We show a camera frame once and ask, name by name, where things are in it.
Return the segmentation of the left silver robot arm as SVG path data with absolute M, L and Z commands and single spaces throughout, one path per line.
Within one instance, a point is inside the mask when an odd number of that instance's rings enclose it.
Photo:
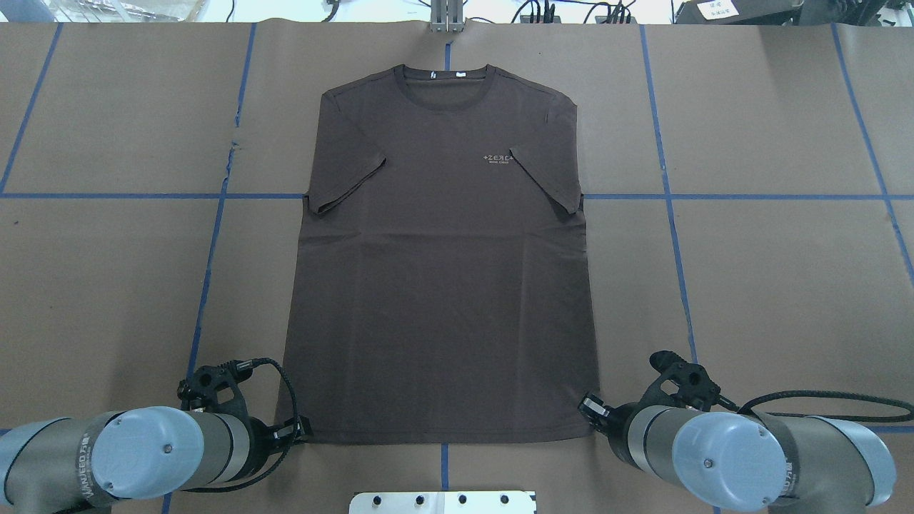
M 230 413 L 151 406 L 33 422 L 1 440 L 1 500 L 16 513 L 109 513 L 176 491 L 233 492 L 311 434 L 304 417 L 267 426 Z

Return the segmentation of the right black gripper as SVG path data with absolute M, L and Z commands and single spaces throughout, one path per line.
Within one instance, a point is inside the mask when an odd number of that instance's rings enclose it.
M 607 437 L 608 442 L 617 446 L 628 445 L 629 425 L 639 410 L 636 401 L 611 407 L 592 393 L 586 393 L 580 401 L 580 414 L 588 424 L 600 426 L 600 432 Z

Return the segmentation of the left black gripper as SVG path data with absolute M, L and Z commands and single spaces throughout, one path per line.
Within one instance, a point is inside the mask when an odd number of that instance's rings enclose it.
M 275 425 L 265 424 L 258 418 L 249 418 L 249 428 L 249 450 L 243 465 L 243 475 L 260 472 L 268 458 L 280 452 L 280 447 L 303 445 L 313 437 L 311 422 L 304 415 Z

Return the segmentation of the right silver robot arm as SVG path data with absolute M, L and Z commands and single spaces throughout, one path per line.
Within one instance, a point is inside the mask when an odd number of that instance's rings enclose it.
M 592 394 L 578 409 L 621 461 L 721 510 L 865 513 L 887 502 L 898 480 L 888 446 L 851 420 L 612 408 Z

